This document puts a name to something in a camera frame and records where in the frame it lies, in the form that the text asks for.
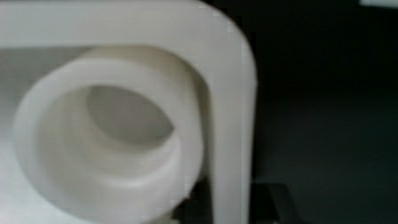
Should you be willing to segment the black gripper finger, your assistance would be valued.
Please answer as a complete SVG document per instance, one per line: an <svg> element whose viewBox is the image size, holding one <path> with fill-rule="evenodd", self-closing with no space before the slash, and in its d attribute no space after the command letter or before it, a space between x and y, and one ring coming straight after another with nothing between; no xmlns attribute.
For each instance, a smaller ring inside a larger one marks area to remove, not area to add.
<svg viewBox="0 0 398 224"><path fill-rule="evenodd" d="M303 224L294 197L283 184L253 185L251 224Z"/></svg>

